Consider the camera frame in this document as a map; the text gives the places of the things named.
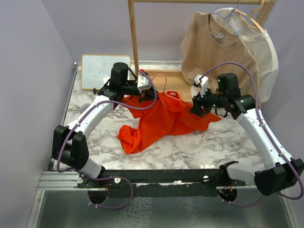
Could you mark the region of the orange t-shirt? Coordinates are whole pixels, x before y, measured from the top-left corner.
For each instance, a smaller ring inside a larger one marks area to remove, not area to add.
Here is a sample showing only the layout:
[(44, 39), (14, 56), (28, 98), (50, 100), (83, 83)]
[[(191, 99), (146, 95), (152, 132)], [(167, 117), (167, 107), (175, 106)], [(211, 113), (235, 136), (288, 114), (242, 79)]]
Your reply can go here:
[(203, 117), (190, 113), (192, 105), (181, 100), (177, 92), (158, 93), (158, 97), (150, 109), (128, 109), (139, 123), (137, 128), (123, 125), (119, 131), (117, 138), (126, 154), (141, 152), (166, 135), (205, 131), (210, 123), (221, 120), (212, 113)]

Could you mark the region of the pink wire hanger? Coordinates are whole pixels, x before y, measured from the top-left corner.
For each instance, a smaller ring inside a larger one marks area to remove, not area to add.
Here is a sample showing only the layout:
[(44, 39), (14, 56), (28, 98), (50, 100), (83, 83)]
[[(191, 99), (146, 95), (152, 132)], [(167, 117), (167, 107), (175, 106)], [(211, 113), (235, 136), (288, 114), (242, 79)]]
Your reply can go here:
[(158, 74), (152, 77), (152, 82), (154, 83), (158, 92), (176, 100), (180, 98), (180, 81), (178, 77), (166, 77)]

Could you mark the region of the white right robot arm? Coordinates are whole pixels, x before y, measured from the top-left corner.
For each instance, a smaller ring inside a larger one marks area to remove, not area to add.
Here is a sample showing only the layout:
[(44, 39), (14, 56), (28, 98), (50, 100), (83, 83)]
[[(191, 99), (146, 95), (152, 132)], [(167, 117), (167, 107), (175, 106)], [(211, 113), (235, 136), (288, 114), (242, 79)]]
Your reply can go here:
[(223, 108), (230, 113), (255, 145), (262, 158), (262, 165), (249, 166), (237, 161), (220, 166), (219, 182), (228, 186), (235, 180), (255, 185), (264, 195), (269, 196), (294, 186), (304, 170), (304, 162), (294, 159), (278, 142), (256, 108), (255, 99), (251, 95), (241, 95), (237, 76), (233, 73), (221, 74), (217, 77), (219, 93), (209, 89), (209, 79), (197, 75), (194, 86), (200, 88), (193, 96), (193, 107), (190, 112), (205, 116), (213, 108)]

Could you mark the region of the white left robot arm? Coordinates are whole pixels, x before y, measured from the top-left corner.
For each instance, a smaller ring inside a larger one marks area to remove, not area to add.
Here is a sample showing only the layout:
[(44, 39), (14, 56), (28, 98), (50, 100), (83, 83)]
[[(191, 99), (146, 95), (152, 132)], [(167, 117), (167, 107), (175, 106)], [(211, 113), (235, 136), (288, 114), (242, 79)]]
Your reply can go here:
[(151, 105), (144, 107), (144, 110), (153, 107), (157, 100), (157, 91), (152, 79), (141, 71), (136, 79), (129, 80), (128, 75), (131, 72), (127, 64), (115, 63), (110, 78), (85, 111), (67, 126), (58, 125), (55, 128), (52, 158), (57, 161), (58, 172), (64, 172), (64, 169), (60, 168), (63, 163), (68, 166), (68, 170), (75, 170), (87, 176), (92, 186), (98, 188), (104, 184), (105, 168), (90, 158), (87, 138), (118, 105), (129, 107), (123, 102), (125, 95), (143, 98), (146, 93), (151, 93), (154, 100)]

